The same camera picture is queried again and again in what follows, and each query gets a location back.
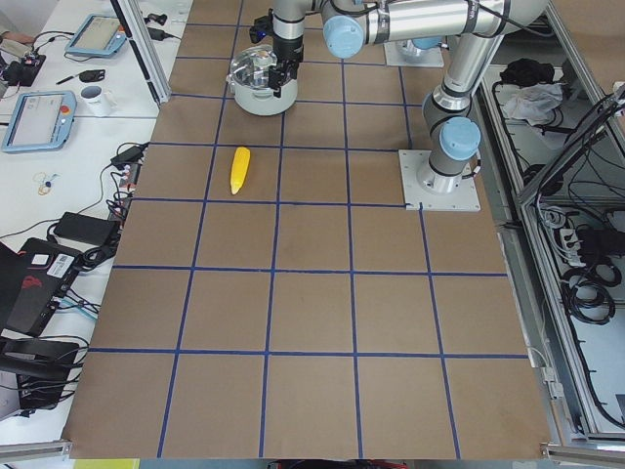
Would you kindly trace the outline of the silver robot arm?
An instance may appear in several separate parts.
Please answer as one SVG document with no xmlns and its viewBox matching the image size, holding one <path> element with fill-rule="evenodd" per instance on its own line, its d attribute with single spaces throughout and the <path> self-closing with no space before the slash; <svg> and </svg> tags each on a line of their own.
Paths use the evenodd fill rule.
<svg viewBox="0 0 625 469">
<path fill-rule="evenodd" d="M 413 38 L 397 43 L 399 52 L 408 57 L 418 57 L 442 46 L 442 36 Z"/>
<path fill-rule="evenodd" d="M 503 37 L 528 27 L 546 6 L 510 0 L 275 1 L 266 16 L 255 19 L 250 38 L 271 37 L 277 62 L 270 68 L 269 86 L 279 96 L 297 76 L 308 14 L 321 15 L 326 46 L 340 59 L 369 44 L 458 37 L 451 64 L 423 104 L 433 149 L 417 171 L 424 190 L 444 194 L 456 189 L 479 147 L 479 127 L 468 112 L 481 77 Z"/>
</svg>

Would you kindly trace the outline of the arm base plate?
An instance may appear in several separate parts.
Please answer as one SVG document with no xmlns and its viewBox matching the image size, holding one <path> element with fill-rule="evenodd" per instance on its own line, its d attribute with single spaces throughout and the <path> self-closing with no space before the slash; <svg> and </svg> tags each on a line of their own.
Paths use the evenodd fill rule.
<svg viewBox="0 0 625 469">
<path fill-rule="evenodd" d="M 479 195 L 469 161 L 455 176 L 441 176 L 430 166 L 430 151 L 398 152 L 404 206 L 407 210 L 479 212 Z"/>
<path fill-rule="evenodd" d="M 444 60 L 440 44 L 420 49 L 411 41 L 387 42 L 384 45 L 386 65 L 425 68 L 443 68 Z"/>
</svg>

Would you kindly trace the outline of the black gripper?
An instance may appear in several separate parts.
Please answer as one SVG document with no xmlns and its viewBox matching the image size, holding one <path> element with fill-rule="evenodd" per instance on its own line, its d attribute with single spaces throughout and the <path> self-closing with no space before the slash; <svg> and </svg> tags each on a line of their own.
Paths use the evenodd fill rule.
<svg viewBox="0 0 625 469">
<path fill-rule="evenodd" d="M 282 96 L 282 86 L 285 83 L 285 73 L 288 81 L 298 78 L 299 65 L 303 61 L 303 36 L 286 39 L 277 33 L 272 39 L 273 51 L 277 57 L 275 67 L 269 69 L 269 86 L 276 98 Z"/>
</svg>

